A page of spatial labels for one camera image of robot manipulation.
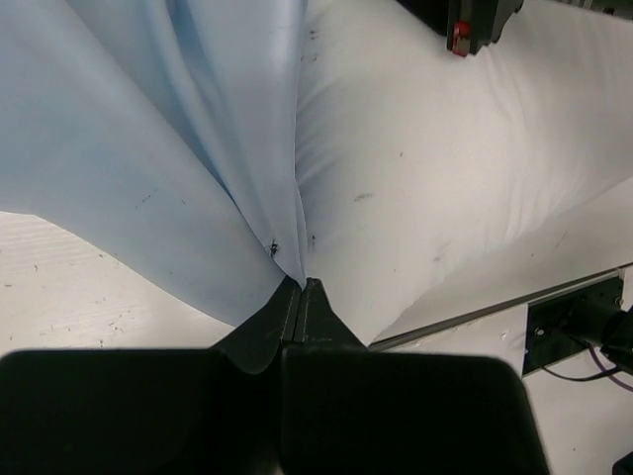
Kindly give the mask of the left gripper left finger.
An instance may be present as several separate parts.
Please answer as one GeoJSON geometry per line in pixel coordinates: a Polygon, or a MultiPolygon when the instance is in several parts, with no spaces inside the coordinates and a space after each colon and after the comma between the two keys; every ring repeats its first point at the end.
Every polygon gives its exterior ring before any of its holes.
{"type": "Polygon", "coordinates": [[[277,474],[284,280],[218,343],[29,349],[1,360],[5,474],[277,474]]]}

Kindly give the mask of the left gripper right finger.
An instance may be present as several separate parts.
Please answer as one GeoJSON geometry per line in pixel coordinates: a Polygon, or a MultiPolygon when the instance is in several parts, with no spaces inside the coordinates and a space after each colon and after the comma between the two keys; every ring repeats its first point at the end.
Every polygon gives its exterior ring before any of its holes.
{"type": "Polygon", "coordinates": [[[488,356],[375,352],[302,293],[280,374],[287,474],[545,474],[518,375],[488,356]]]}

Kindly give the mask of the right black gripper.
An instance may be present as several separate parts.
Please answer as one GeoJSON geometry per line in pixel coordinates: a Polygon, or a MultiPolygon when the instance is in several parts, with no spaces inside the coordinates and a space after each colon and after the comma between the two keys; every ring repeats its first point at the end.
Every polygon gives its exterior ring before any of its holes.
{"type": "Polygon", "coordinates": [[[466,57],[496,44],[522,0],[400,0],[399,4],[446,40],[446,48],[466,57]]]}

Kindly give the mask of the white pillow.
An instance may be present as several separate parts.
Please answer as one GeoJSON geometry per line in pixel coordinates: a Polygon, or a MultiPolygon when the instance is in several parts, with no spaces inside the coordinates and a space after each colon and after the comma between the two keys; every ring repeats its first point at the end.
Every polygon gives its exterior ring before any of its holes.
{"type": "Polygon", "coordinates": [[[394,1],[312,1],[296,175],[309,274],[370,343],[632,176],[632,25],[527,1],[462,58],[394,1]]]}

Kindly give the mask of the light blue pillowcase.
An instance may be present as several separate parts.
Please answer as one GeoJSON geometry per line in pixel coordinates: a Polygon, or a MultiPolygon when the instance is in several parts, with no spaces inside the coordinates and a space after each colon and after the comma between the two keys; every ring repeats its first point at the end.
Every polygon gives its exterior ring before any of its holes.
{"type": "Polygon", "coordinates": [[[303,1],[5,1],[1,207],[239,325],[306,281],[303,1]]]}

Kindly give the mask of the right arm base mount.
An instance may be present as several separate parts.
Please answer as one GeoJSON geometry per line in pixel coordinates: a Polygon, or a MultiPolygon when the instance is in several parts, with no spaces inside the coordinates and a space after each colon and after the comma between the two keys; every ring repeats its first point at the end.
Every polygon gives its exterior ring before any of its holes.
{"type": "Polygon", "coordinates": [[[623,307],[624,280],[611,277],[528,306],[521,374],[584,350],[613,364],[606,373],[632,372],[632,311],[623,307]]]}

